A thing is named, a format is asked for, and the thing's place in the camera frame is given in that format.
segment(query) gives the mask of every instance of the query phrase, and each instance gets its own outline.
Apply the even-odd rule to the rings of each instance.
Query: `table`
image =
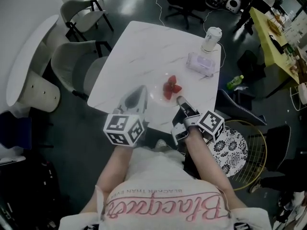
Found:
[[[269,95],[266,96],[266,98],[269,98],[274,93],[276,93],[278,90],[283,88],[288,82],[291,80],[294,80],[297,84],[299,84],[299,78],[298,74],[293,74],[290,71],[290,66],[287,63],[288,56],[286,54],[280,54],[277,48],[274,46],[273,42],[270,39],[269,35],[273,35],[275,37],[275,40],[281,45],[284,46],[287,44],[287,40],[282,33],[281,36],[276,35],[268,26],[267,19],[268,17],[258,11],[255,8],[251,8],[250,16],[254,21],[256,31],[258,33],[261,47],[264,52],[264,63],[268,66],[278,66],[279,69],[281,69],[283,72],[285,72],[288,77],[281,83],[280,86],[278,86],[275,90],[273,90]]]
[[[32,69],[34,63],[39,64],[35,62],[35,57],[40,57],[38,49],[47,47],[53,52],[58,45],[68,42],[68,39],[58,32],[56,27],[58,18],[58,15],[53,15],[41,23],[19,52],[6,88],[8,106],[19,102],[46,112],[52,112],[58,106],[60,99],[58,87],[40,76],[46,68],[46,63],[36,72]]]
[[[206,78],[186,68],[189,52],[201,51],[203,38],[169,27],[132,21],[129,23],[102,68],[88,99],[88,105],[112,113],[126,92],[166,71],[184,76],[184,97],[199,112],[214,110],[219,80],[221,46],[208,58],[215,61],[213,77]],[[179,106],[164,107],[148,95],[145,120],[150,128],[170,133]]]

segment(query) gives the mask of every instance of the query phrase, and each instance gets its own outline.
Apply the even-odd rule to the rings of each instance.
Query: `white marble table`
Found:
[[[112,113],[122,96],[134,87],[151,85],[165,72],[180,75],[182,95],[200,112],[214,110],[219,80],[221,46],[217,44],[210,55],[201,51],[203,38],[155,24],[132,21],[114,46],[105,62],[88,105]],[[215,61],[213,77],[186,68],[189,52],[206,55]],[[172,120],[179,106],[165,107],[148,95],[145,120],[149,127],[170,133]]]

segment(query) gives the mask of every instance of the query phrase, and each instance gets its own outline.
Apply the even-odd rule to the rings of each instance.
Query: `person's left arm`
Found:
[[[102,170],[96,185],[101,189],[105,200],[115,187],[124,182],[132,152],[133,148],[130,147],[115,147],[109,161]],[[92,198],[80,213],[97,212],[96,197],[95,190]]]

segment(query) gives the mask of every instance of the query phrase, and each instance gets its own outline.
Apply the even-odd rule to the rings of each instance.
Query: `black and white floral cushion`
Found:
[[[247,143],[239,132],[229,127],[225,127],[216,143],[211,142],[208,147],[227,177],[239,172],[246,162]]]

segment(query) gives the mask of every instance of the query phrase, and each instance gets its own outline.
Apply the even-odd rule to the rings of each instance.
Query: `red strawberry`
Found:
[[[172,83],[172,84],[177,83],[176,76],[175,76],[175,75],[170,76],[170,78],[168,79],[168,82],[169,82],[169,83]]]
[[[175,84],[174,87],[173,87],[173,92],[175,94],[177,94],[180,90],[182,90],[182,88],[179,85]]]
[[[172,98],[172,92],[171,91],[164,91],[163,95],[168,100],[170,100]]]
[[[163,91],[167,91],[167,92],[172,92],[172,85],[169,83],[169,82],[166,82],[164,85],[163,85]]]

